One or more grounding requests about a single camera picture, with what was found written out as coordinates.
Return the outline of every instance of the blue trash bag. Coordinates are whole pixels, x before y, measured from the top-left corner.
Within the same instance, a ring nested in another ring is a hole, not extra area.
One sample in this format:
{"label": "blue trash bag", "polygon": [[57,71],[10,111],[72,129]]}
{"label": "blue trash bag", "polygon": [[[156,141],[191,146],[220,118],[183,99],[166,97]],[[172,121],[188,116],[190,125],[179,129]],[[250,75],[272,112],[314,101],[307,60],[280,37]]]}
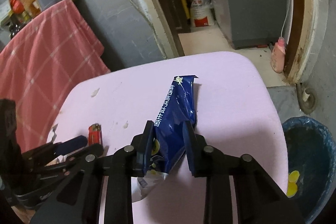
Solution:
{"label": "blue trash bag", "polygon": [[293,199],[310,224],[327,203],[336,170],[336,145],[328,128],[306,116],[282,124],[288,150],[288,171],[299,171]]}

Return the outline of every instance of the pink table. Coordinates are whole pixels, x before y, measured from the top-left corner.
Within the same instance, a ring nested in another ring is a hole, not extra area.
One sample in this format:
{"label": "pink table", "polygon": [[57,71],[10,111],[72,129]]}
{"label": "pink table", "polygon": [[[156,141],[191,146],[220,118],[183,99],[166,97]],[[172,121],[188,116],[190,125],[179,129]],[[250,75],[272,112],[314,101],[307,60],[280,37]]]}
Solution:
{"label": "pink table", "polygon": [[[251,154],[286,192],[287,148],[278,114],[256,68],[233,52],[160,61],[78,84],[55,120],[56,141],[86,136],[90,125],[100,123],[104,146],[113,154],[142,133],[147,120],[155,120],[177,75],[199,77],[196,132],[225,154]],[[203,223],[205,185],[205,178],[191,176],[184,158],[165,182],[133,203],[134,223]]]}

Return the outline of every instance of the drain pipe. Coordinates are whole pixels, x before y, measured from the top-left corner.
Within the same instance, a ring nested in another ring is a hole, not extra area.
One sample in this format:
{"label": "drain pipe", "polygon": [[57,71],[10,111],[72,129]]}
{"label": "drain pipe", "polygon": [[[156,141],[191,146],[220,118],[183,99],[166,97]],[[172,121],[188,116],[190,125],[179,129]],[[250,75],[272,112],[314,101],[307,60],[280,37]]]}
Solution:
{"label": "drain pipe", "polygon": [[302,83],[296,84],[297,100],[304,114],[311,114],[317,106],[317,94],[312,88],[304,89]]}

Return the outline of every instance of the red lighter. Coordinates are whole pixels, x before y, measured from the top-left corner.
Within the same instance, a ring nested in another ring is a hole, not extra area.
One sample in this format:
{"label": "red lighter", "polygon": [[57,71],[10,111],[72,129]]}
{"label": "red lighter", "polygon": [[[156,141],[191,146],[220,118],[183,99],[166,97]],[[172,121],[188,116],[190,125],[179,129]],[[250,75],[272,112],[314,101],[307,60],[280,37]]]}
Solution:
{"label": "red lighter", "polygon": [[93,124],[89,127],[89,145],[93,145],[94,143],[102,143],[101,136],[101,125],[98,123]]}

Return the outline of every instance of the metal screw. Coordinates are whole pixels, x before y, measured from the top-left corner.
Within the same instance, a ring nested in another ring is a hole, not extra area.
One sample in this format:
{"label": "metal screw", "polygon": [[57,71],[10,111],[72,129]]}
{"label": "metal screw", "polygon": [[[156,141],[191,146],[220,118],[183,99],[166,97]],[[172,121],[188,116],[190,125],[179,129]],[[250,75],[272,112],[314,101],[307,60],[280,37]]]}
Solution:
{"label": "metal screw", "polygon": [[126,152],[132,152],[132,151],[134,150],[134,147],[133,147],[132,145],[126,145],[126,146],[124,147],[124,150],[125,150]]}
{"label": "metal screw", "polygon": [[96,157],[95,157],[94,155],[90,154],[90,155],[87,155],[87,156],[85,157],[85,160],[86,160],[87,162],[90,162],[90,161],[93,161],[95,158],[96,158]]}
{"label": "metal screw", "polygon": [[204,152],[212,153],[214,148],[211,145],[207,145],[203,148]]}
{"label": "metal screw", "polygon": [[252,160],[252,156],[249,155],[249,154],[244,154],[244,155],[242,155],[242,159],[243,159],[244,161],[249,162],[249,161]]}

